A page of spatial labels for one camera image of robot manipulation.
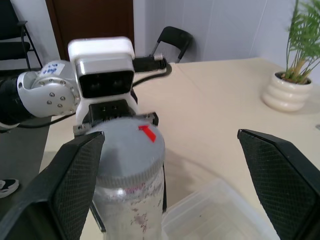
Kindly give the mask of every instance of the gray floor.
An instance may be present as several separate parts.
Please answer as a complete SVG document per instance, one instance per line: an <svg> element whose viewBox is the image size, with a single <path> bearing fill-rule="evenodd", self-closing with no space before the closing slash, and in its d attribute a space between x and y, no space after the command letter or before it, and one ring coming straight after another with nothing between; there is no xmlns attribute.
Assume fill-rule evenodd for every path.
<svg viewBox="0 0 320 240"><path fill-rule="evenodd" d="M38 125L51 117L25 122ZM37 129L14 128L10 133L0 133L0 179L18 179L20 186L8 197L0 198L0 220L13 201L39 173L49 127Z"/></svg>

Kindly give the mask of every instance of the black cable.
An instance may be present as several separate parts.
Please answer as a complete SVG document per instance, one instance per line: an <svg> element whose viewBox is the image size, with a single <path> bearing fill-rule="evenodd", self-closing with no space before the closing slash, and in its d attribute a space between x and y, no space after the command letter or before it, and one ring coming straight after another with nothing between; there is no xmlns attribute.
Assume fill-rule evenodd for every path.
<svg viewBox="0 0 320 240"><path fill-rule="evenodd" d="M146 81L149 81L151 79L166 77L166 76L170 75L171 73L172 73L172 67L171 67L171 65L169 63L167 63L166 71L164 73L158 73L158 74L154 74L154 75L151 75L151 76L144 77L144 78L134 82L132 84L132 87L134 88L134 87L138 86L139 84L142 84L142 83L144 83Z"/></svg>
<svg viewBox="0 0 320 240"><path fill-rule="evenodd" d="M17 126L17 128L21 128L21 129L39 129L39 128L44 128L44 127L47 127L47 126L50 126L52 124L56 124L58 122L61 122L62 120L65 120L71 116L75 115L75 113L72 113L70 115L67 115L67 116L63 116L63 117L60 117L56 120L53 120L53 121L50 121L50 122L46 122L44 124L41 124L41 125L23 125L23 124L19 124Z"/></svg>

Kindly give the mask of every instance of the wooden door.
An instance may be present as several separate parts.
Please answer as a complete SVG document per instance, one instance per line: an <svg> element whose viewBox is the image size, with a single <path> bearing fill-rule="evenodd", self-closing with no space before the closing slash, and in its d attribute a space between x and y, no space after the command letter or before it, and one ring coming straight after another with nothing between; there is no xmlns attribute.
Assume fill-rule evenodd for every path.
<svg viewBox="0 0 320 240"><path fill-rule="evenodd" d="M134 44L133 0L46 0L61 59L74 39L118 37Z"/></svg>

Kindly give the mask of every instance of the potted plant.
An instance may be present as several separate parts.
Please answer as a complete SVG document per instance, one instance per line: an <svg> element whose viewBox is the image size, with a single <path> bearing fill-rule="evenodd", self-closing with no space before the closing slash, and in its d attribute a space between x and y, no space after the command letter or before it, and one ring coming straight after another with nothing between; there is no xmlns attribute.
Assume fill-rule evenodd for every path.
<svg viewBox="0 0 320 240"><path fill-rule="evenodd" d="M320 0L296 0L286 48L286 70L272 75L262 100L279 111L301 109L313 87L309 75L319 63Z"/></svg>

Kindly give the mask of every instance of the green leaves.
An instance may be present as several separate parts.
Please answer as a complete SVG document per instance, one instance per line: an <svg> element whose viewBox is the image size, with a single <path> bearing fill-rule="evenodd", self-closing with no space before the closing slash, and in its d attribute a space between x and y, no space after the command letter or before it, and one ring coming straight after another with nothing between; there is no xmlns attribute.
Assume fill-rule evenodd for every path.
<svg viewBox="0 0 320 240"><path fill-rule="evenodd" d="M289 67L292 52L295 58ZM289 28L286 60L285 79L296 84L306 84L308 75L320 63L320 0L309 0L301 4L296 0Z"/></svg>

